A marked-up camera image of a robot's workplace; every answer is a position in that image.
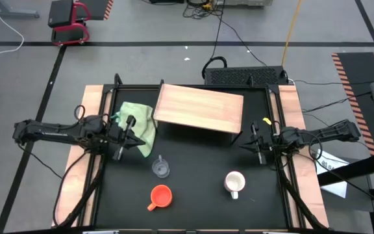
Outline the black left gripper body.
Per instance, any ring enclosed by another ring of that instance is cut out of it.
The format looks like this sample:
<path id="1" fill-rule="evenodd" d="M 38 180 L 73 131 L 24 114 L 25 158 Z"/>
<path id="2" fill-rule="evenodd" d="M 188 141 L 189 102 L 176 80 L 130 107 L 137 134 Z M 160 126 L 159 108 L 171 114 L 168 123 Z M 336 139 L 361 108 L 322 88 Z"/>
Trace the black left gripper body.
<path id="1" fill-rule="evenodd" d="M 121 127 L 118 127 L 118 136 L 115 139 L 115 144 L 118 145 L 117 150 L 114 152 L 114 155 L 112 156 L 112 159 L 115 161 L 119 161 L 121 159 L 124 147 L 123 144 L 126 142 L 132 142 L 127 140 L 127 133 L 129 131 L 132 131 L 132 127 L 136 123 L 135 117 L 132 115 L 129 115 L 126 120 L 127 126 L 123 129 Z"/>

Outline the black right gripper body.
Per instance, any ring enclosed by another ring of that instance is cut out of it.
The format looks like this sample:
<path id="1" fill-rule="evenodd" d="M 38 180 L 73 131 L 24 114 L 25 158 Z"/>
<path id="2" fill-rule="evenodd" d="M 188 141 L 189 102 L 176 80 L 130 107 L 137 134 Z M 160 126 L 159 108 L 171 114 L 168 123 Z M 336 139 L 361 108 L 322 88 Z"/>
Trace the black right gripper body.
<path id="1" fill-rule="evenodd" d="M 259 164 L 265 165 L 267 164 L 266 156 L 264 155 L 265 151 L 271 151 L 274 143 L 274 136 L 271 134 L 270 131 L 268 132 L 259 132 L 260 128 L 256 121 L 251 124 L 251 140 L 258 140 L 257 145 L 253 145 L 254 147 L 259 148 L 259 152 L 255 153 Z"/>

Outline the clear glass cup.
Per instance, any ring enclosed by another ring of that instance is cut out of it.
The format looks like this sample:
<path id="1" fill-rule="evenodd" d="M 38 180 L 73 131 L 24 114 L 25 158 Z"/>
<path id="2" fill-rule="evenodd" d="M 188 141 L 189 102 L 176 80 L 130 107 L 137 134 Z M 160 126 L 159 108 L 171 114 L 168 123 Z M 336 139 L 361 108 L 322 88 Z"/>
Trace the clear glass cup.
<path id="1" fill-rule="evenodd" d="M 152 164 L 152 171 L 159 178 L 166 178 L 170 173 L 169 164 L 165 159 L 162 158 L 161 155 L 159 155 L 158 159 Z"/>

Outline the white ceramic mug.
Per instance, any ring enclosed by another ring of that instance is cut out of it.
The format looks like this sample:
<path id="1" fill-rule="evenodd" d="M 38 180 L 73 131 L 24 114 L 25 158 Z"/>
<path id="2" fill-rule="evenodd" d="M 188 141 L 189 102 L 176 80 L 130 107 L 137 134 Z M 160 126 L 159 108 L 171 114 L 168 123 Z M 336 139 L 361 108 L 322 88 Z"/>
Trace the white ceramic mug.
<path id="1" fill-rule="evenodd" d="M 224 179 L 225 190 L 231 194 L 232 199 L 237 200 L 239 192 L 245 187 L 246 180 L 243 174 L 237 171 L 229 172 Z"/>

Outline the orange plastic cup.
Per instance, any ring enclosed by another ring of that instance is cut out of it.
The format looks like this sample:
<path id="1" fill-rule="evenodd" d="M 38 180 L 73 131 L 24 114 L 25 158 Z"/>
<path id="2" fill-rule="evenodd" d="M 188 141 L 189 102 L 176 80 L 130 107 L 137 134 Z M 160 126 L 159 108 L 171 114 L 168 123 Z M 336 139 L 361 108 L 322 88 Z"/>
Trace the orange plastic cup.
<path id="1" fill-rule="evenodd" d="M 151 191 L 151 203 L 147 210 L 152 211 L 157 207 L 167 207 L 171 204 L 173 195 L 171 189 L 166 185 L 157 185 Z"/>

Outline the light wooden shelf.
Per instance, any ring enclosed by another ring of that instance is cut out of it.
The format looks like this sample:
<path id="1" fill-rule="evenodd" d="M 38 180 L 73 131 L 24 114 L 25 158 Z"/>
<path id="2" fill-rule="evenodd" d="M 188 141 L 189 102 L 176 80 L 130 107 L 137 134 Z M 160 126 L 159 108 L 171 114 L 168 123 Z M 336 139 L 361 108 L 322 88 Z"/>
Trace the light wooden shelf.
<path id="1" fill-rule="evenodd" d="M 159 122 L 230 133 L 234 144 L 242 134 L 243 103 L 242 95 L 162 84 L 152 117 Z"/>

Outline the light green cloth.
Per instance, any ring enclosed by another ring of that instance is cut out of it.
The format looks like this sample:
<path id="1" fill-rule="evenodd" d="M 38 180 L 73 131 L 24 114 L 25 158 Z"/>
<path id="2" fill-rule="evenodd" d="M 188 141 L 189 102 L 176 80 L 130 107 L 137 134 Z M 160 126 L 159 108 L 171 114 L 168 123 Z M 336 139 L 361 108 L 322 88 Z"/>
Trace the light green cloth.
<path id="1" fill-rule="evenodd" d="M 131 128 L 135 136 L 145 142 L 144 145 L 138 146 L 141 154 L 148 157 L 153 149 L 156 130 L 154 121 L 151 117 L 153 108 L 148 105 L 139 103 L 123 102 L 120 109 L 112 115 L 112 119 L 123 129 L 127 126 L 127 118 L 134 116 L 136 123 Z"/>

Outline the light wooden table board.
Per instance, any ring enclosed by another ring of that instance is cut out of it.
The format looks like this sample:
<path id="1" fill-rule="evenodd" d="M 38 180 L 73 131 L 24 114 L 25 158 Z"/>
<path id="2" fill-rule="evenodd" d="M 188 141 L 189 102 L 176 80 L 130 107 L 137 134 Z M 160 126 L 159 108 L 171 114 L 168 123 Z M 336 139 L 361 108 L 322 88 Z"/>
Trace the light wooden table board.
<path id="1" fill-rule="evenodd" d="M 283 120 L 286 126 L 305 128 L 296 87 L 280 85 L 279 93 L 272 92 L 270 98 L 276 121 Z M 301 199 L 319 222 L 327 227 L 329 223 L 318 183 L 316 165 L 310 157 L 308 148 L 301 149 L 298 155 L 293 156 L 284 171 L 288 179 L 291 176 L 295 177 L 292 184 L 298 188 Z"/>
<path id="2" fill-rule="evenodd" d="M 86 86 L 81 102 L 85 110 L 79 112 L 81 116 L 109 112 L 112 94 L 103 89 L 103 85 Z M 55 218 L 58 223 L 65 221 L 77 205 L 84 191 L 94 180 L 100 162 L 100 155 L 84 154 L 84 150 L 79 146 L 72 146 L 70 148 L 66 164 L 69 173 L 62 184 L 62 190 L 55 209 Z"/>

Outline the black perforated computer case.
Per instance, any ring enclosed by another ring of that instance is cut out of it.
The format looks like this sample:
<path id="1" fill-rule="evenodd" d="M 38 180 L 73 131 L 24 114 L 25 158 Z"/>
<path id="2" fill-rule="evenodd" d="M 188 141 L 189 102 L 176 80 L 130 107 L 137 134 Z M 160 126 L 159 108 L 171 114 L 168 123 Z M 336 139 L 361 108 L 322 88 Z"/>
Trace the black perforated computer case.
<path id="1" fill-rule="evenodd" d="M 207 85 L 286 85 L 287 73 L 282 66 L 206 68 Z"/>

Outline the white paper sheet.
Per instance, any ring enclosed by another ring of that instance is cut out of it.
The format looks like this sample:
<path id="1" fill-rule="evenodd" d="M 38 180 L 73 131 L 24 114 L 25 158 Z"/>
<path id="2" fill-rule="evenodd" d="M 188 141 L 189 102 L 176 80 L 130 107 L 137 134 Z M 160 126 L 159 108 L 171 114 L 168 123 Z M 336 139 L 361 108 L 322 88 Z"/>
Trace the white paper sheet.
<path id="1" fill-rule="evenodd" d="M 347 161 L 337 158 L 326 151 L 323 151 L 321 157 L 315 162 L 317 175 L 325 173 L 329 170 L 339 168 L 349 164 Z M 330 185 L 322 185 L 322 190 L 330 192 L 341 198 L 345 198 L 347 194 L 347 183 L 344 181 L 333 183 Z"/>

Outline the black metal beam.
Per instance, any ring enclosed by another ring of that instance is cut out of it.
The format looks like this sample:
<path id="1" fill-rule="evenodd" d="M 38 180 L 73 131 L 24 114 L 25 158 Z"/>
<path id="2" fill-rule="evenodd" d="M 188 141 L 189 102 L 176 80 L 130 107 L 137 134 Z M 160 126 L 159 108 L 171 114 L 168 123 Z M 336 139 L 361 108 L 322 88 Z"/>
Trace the black metal beam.
<path id="1" fill-rule="evenodd" d="M 324 186 L 372 173 L 374 173 L 374 156 L 333 170 L 327 170 L 318 175 L 318 182 L 320 186 Z"/>

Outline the large black hazard-striped mat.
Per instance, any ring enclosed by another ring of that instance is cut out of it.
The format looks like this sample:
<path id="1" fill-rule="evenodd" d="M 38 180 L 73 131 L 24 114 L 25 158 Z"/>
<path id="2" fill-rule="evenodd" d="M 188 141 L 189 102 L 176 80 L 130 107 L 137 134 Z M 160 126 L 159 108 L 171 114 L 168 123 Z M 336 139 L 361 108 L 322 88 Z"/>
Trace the large black hazard-striped mat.
<path id="1" fill-rule="evenodd" d="M 374 155 L 374 53 L 333 53 L 332 61 L 370 155 Z"/>

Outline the red black stool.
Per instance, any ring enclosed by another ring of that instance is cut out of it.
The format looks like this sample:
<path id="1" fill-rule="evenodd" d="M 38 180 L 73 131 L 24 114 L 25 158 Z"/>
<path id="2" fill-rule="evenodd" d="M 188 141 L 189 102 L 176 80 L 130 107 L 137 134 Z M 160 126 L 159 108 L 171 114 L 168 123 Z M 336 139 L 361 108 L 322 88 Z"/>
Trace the red black stool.
<path id="1" fill-rule="evenodd" d="M 90 19 L 88 7 L 80 1 L 52 1 L 47 23 L 52 29 L 52 43 L 56 46 L 65 46 L 87 42 L 90 34 L 86 22 Z"/>

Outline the small black hazard-striped panel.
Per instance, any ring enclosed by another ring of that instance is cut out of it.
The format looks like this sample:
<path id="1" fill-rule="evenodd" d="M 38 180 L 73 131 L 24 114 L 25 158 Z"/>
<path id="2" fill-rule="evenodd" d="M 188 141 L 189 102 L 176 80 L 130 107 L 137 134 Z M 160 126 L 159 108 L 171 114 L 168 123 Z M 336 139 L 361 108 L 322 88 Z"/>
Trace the small black hazard-striped panel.
<path id="1" fill-rule="evenodd" d="M 91 14 L 92 20 L 107 20 L 112 11 L 114 0 L 82 0 Z"/>

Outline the grey metal stand foot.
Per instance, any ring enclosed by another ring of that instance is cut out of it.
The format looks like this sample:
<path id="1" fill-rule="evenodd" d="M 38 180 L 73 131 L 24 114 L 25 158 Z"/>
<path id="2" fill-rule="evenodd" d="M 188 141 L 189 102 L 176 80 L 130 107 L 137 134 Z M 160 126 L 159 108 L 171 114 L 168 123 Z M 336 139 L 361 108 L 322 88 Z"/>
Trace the grey metal stand foot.
<path id="1" fill-rule="evenodd" d="M 0 16 L 39 18 L 40 14 L 36 10 L 12 8 L 5 0 L 0 0 Z"/>

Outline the black aluminium table frame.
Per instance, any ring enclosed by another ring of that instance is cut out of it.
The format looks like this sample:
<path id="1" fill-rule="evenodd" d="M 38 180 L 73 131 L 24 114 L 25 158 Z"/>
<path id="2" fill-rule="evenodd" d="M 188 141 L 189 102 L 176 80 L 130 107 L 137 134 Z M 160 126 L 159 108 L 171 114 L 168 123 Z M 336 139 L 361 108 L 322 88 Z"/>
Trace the black aluminium table frame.
<path id="1" fill-rule="evenodd" d="M 286 229 L 290 209 L 273 165 L 261 165 L 257 156 L 239 147 L 249 140 L 256 121 L 272 115 L 266 86 L 218 86 L 217 91 L 244 97 L 242 134 L 234 135 L 185 125 L 159 122 L 148 157 L 132 148 L 120 161 L 108 157 L 95 194 L 91 224 L 98 229 Z M 159 178 L 152 164 L 161 155 L 170 173 Z M 225 190 L 225 176 L 237 171 L 246 184 L 237 200 Z M 148 211 L 151 191 L 157 185 L 171 189 L 167 207 Z"/>

